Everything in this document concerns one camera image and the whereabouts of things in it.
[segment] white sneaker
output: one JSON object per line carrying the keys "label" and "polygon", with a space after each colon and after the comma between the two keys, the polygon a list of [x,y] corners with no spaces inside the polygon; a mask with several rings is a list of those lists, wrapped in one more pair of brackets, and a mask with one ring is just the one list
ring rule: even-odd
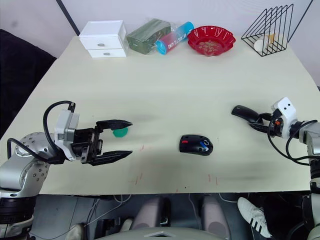
{"label": "white sneaker", "polygon": [[244,218],[257,232],[265,238],[271,238],[272,235],[268,231],[267,222],[264,212],[249,202],[246,198],[238,199],[238,209]]}
{"label": "white sneaker", "polygon": [[82,224],[74,225],[65,237],[65,240],[83,240],[85,230]]}

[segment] beige tabletop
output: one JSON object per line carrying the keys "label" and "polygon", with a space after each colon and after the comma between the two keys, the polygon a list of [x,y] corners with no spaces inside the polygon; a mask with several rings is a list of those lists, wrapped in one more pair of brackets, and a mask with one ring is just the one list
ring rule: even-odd
{"label": "beige tabletop", "polygon": [[[79,161],[52,165],[41,194],[108,195],[198,192],[271,192],[309,189],[309,167],[280,156],[267,135],[231,115],[235,105],[257,112],[288,97],[300,121],[320,120],[320,93],[293,53],[260,57],[240,38],[230,51],[206,57],[182,42],[167,55],[93,59],[78,37],[35,88],[0,141],[0,162],[7,160],[6,141],[42,132],[46,108],[57,101],[76,103],[79,129],[96,121],[133,123],[128,134],[100,135],[103,151],[132,150],[112,164]],[[48,118],[51,132],[57,107]],[[208,137],[210,156],[179,152],[184,134]],[[284,139],[274,139],[283,150]],[[292,141],[292,156],[307,147]]]}

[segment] wire file holder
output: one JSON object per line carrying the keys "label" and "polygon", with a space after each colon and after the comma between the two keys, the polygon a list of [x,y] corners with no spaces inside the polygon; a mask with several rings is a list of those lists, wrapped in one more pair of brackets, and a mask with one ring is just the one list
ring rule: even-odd
{"label": "wire file holder", "polygon": [[261,57],[286,50],[294,5],[265,9],[241,39]]}

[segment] green package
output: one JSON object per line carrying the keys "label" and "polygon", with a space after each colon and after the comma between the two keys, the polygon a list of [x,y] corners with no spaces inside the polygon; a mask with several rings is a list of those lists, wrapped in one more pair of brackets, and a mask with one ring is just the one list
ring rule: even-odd
{"label": "green package", "polygon": [[129,46],[142,54],[149,53],[157,40],[171,32],[170,23],[152,19],[126,36]]}

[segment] black wireless mouse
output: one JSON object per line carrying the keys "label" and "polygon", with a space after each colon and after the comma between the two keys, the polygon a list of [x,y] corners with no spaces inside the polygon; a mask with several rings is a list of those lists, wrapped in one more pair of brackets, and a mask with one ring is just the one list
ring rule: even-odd
{"label": "black wireless mouse", "polygon": [[213,149],[213,144],[205,136],[183,135],[180,139],[179,150],[181,153],[208,156]]}

